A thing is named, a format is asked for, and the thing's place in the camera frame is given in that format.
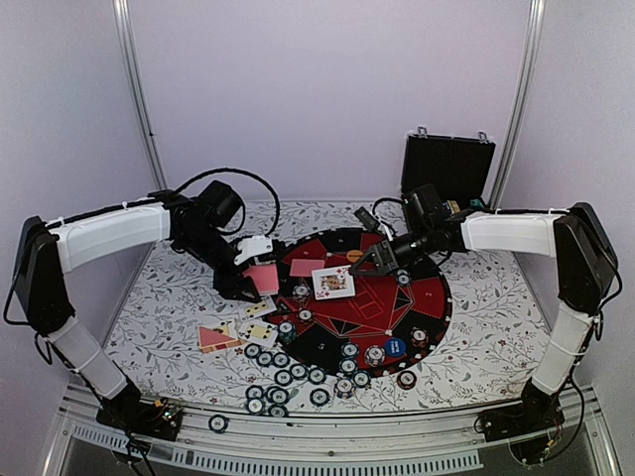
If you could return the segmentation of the orange big blind button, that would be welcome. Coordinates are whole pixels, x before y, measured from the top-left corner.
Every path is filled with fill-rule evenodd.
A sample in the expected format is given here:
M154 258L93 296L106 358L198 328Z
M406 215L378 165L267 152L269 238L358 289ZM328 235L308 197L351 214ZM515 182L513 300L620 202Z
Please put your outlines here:
M361 250L357 250L357 249L353 249L353 250L349 250L346 254L346 260L351 263L354 264L356 262L358 262L362 256L364 255L364 253Z

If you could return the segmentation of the blue chip stack seat one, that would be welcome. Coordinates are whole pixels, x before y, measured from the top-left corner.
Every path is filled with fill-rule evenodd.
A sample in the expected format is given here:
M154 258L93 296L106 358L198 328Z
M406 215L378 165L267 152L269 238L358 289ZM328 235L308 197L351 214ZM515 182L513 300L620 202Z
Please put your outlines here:
M410 275L407 272L397 273L395 275L395 280L399 286L409 286L411 284Z

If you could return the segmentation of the red backed card deck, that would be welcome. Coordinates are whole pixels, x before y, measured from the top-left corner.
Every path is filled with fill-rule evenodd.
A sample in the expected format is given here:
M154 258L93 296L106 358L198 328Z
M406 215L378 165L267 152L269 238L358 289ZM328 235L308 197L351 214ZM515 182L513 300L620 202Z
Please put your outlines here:
M272 296L279 291L278 269L276 264L251 266L243 272L251 278L261 296Z

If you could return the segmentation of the three of spades card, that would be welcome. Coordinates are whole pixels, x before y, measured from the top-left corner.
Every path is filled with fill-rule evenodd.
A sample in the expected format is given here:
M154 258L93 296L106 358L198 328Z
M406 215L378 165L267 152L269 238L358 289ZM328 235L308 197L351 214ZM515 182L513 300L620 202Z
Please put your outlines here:
M267 296L257 303L248 303L239 307L238 315L241 321L247 321L272 313L276 309L274 300Z

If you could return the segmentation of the king of diamonds card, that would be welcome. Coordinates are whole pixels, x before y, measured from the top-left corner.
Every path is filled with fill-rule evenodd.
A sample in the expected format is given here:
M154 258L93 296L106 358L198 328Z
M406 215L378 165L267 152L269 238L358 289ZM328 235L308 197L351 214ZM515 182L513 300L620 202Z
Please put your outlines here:
M349 266L337 266L312 271L315 299L352 298L355 284L349 269Z

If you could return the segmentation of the blue chip stack seat seven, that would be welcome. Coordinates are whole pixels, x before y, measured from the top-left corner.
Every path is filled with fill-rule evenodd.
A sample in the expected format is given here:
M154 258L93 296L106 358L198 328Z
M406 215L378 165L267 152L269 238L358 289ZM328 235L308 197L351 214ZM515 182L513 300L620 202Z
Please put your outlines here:
M296 300L307 300L311 294L311 288L304 284L294 286L292 292L292 296Z

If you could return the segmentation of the green chip stack seat six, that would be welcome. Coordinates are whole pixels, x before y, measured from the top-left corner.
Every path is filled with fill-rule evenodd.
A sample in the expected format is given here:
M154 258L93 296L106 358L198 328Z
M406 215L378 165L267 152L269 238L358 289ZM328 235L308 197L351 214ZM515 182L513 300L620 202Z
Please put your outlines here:
M282 321L278 324L278 338L283 344L289 344L297 337L297 328L290 321Z

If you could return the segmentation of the green chip table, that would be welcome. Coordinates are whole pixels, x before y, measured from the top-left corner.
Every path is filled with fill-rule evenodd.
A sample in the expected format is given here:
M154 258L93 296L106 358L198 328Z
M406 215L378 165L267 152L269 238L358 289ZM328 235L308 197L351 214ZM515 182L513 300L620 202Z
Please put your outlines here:
M269 351L262 351L256 358L259 366L269 367L273 363L274 354Z
M289 355L284 352L279 352L273 356L272 363L277 368L286 368L290 365L290 361L291 359Z

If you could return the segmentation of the brown chip stack seat three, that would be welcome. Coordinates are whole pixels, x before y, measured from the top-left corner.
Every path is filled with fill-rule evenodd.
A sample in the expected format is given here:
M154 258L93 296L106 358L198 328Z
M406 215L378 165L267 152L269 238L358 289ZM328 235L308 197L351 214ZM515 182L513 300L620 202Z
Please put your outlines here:
M415 327L411 332L411 343L416 348L426 348L430 343L428 332L423 328Z

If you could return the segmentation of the blue small blind button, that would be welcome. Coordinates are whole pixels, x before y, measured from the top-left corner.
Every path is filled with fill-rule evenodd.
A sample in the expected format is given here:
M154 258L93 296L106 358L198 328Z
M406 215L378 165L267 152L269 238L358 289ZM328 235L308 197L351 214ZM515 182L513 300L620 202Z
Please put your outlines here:
M406 354L406 343L398 337L391 337L384 345L386 354L391 358L398 358Z

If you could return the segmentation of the blue chip stack seat four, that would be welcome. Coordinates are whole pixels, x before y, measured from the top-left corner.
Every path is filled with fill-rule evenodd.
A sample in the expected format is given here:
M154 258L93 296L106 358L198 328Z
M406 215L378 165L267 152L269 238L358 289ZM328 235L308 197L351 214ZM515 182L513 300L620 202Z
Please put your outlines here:
M364 351L364 363L369 368L381 366L386 359L386 350L379 345L371 345Z

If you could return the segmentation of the green chip mat edge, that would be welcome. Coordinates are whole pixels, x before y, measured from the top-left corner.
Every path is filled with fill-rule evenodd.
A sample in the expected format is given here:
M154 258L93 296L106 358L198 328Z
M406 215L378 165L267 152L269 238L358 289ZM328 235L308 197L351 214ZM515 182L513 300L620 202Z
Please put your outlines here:
M344 358L339 362L339 371L343 374L353 374L357 370L358 366L354 358Z
M308 368L304 364L296 363L289 368L289 372L295 380L302 380L307 377Z

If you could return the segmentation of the brown 100 poker chip stack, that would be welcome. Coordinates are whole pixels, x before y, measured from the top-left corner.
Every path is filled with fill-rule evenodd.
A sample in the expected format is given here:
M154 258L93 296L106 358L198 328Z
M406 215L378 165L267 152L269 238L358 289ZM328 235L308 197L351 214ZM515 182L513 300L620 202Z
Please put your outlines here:
M402 390L412 390L415 388L416 383L417 376L412 371L405 370L397 376L397 385Z

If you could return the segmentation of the green chip front cluster top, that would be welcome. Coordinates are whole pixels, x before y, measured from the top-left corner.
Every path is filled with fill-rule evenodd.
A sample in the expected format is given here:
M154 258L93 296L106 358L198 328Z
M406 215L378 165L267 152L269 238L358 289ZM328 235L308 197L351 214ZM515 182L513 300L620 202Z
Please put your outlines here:
M289 393L286 389L272 386L266 391L268 401L275 405L284 406L289 401Z

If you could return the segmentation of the green chip cluster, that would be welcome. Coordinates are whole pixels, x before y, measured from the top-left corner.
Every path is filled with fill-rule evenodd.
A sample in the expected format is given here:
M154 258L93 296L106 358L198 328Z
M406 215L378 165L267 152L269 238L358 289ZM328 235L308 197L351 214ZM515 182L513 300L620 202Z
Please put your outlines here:
M268 409L270 417L287 417L288 414L288 410L284 405L273 404Z
M289 401L289 393L286 389L272 386L266 391L268 401L275 405L284 406Z

